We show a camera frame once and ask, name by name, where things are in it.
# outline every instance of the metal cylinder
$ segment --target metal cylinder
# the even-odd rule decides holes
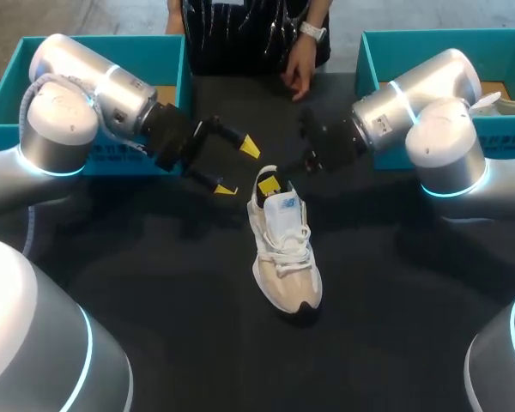
[[[133,387],[112,336],[0,243],[0,411],[129,412]]]
[[[80,79],[96,94],[106,125],[120,136],[139,134],[157,101],[156,88],[62,34],[48,37],[34,53],[31,82],[45,73]]]
[[[88,159],[99,121],[82,93],[45,83],[30,104],[20,151],[50,175],[75,174]]]
[[[481,97],[479,76],[465,55],[449,49],[353,105],[352,118],[373,151],[402,143],[421,110],[437,99]]]
[[[515,301],[471,343],[463,380],[474,412],[515,412]]]
[[[431,195],[449,197],[469,191],[487,171],[475,126],[460,99],[438,100],[428,106],[405,143]]]

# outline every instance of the beige suede panel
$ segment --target beige suede panel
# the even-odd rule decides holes
[[[262,284],[269,296],[286,312],[297,312],[303,302],[311,307],[320,303],[320,293],[312,286],[309,269],[284,272],[279,276],[274,262],[258,259]]]

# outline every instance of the teal cardboard box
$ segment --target teal cardboard box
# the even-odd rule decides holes
[[[475,66],[483,93],[498,83],[515,100],[514,28],[364,32],[355,92],[360,98],[370,94],[449,48],[462,51]],[[487,157],[515,159],[515,116],[477,117],[474,124]],[[403,144],[377,154],[374,165],[379,169],[412,167]]]
[[[0,82],[0,150],[19,142],[19,105],[29,86],[28,67],[45,37],[21,39]],[[183,36],[74,36],[152,86],[174,86],[177,107],[191,111],[191,69]],[[152,159],[108,139],[101,131],[84,168],[92,176],[167,174]]]

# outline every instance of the black shirt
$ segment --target black shirt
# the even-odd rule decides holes
[[[283,72],[311,0],[244,0],[244,5],[219,1],[182,0],[193,73],[252,76]],[[328,26],[327,16],[324,27]],[[330,38],[326,36],[317,46],[317,66],[329,58]]]

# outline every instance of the concrete floor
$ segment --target concrete floor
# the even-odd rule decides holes
[[[167,0],[0,0],[0,76],[22,36],[160,34]],[[335,0],[328,71],[353,70],[363,30],[515,27],[515,0]]]

